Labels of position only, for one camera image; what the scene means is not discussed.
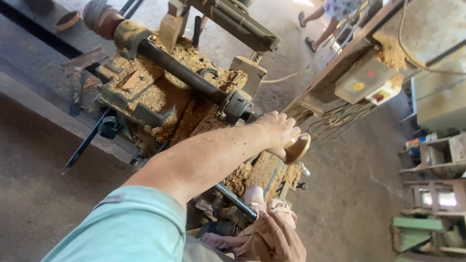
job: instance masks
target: light blue sleeve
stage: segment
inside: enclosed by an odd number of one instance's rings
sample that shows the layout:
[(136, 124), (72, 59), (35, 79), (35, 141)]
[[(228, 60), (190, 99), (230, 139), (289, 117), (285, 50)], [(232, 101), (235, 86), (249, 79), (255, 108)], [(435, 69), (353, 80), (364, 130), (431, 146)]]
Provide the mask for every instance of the light blue sleeve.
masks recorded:
[(42, 262), (179, 262), (186, 210), (157, 189), (110, 193)]

